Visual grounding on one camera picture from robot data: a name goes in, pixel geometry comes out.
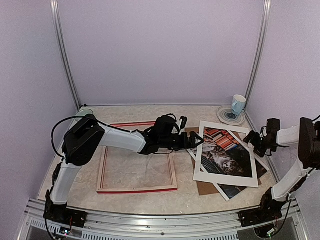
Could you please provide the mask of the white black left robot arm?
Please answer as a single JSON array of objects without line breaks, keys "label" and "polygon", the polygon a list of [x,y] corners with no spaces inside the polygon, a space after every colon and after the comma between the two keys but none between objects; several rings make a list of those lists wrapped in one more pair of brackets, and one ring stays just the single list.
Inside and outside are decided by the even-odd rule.
[{"label": "white black left robot arm", "polygon": [[158,117],[145,130],[126,130],[96,119],[93,114],[78,116],[79,120],[64,135],[61,163],[53,177],[52,188],[46,193],[49,212],[63,223],[70,218],[68,195],[80,169],[88,164],[99,146],[129,150],[140,155],[157,154],[159,149],[180,151],[194,149],[204,143],[196,132],[186,133],[188,119],[177,119],[172,113]]}]

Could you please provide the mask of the cat and books photo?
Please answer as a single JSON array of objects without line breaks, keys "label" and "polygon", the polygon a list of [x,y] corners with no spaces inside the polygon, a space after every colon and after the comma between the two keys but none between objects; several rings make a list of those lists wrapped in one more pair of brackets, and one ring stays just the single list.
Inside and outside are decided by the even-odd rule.
[{"label": "cat and books photo", "polygon": [[187,133],[192,131],[204,139],[203,144],[188,151],[193,160],[193,179],[214,186],[226,201],[246,188],[257,188],[260,178],[269,171],[238,136],[246,136],[247,128],[231,130],[218,124],[186,129]]}]

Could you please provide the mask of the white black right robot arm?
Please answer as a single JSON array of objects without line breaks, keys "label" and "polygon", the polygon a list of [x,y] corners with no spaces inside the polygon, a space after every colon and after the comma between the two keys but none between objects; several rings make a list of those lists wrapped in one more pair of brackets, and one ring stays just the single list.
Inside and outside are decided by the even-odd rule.
[{"label": "white black right robot arm", "polygon": [[297,144],[297,158],[284,178],[266,192],[256,218],[266,222],[275,212],[276,202],[287,202],[314,171],[320,169],[320,118],[302,117],[299,124],[281,129],[281,121],[270,118],[260,132],[250,131],[243,140],[253,146],[253,152],[263,158],[267,151],[274,153],[278,148],[289,148]]}]

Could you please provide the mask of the white mat board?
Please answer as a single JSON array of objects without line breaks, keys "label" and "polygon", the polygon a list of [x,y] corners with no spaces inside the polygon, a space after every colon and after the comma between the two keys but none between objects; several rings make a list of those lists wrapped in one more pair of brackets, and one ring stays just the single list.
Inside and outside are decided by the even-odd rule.
[{"label": "white mat board", "polygon": [[204,143],[197,147],[193,179],[221,185],[257,188],[258,174],[253,146],[244,143],[249,129],[201,121],[199,135]]}]

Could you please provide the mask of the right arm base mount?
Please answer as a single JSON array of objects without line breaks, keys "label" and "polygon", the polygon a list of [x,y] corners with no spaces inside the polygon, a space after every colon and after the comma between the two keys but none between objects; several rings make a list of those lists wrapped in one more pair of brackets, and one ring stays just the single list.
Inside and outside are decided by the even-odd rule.
[{"label": "right arm base mount", "polygon": [[286,201],[276,201],[269,194],[264,194],[257,208],[242,210],[238,213],[242,227],[273,221],[282,217],[282,208]]}]

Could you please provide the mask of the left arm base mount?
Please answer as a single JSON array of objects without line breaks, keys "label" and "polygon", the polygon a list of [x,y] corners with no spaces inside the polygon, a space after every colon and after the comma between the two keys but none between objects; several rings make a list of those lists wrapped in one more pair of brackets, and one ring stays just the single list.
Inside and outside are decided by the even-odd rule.
[{"label": "left arm base mount", "polygon": [[68,225],[70,227],[84,228],[88,213],[81,210],[70,209],[67,204],[45,205],[43,218],[52,222]]}]

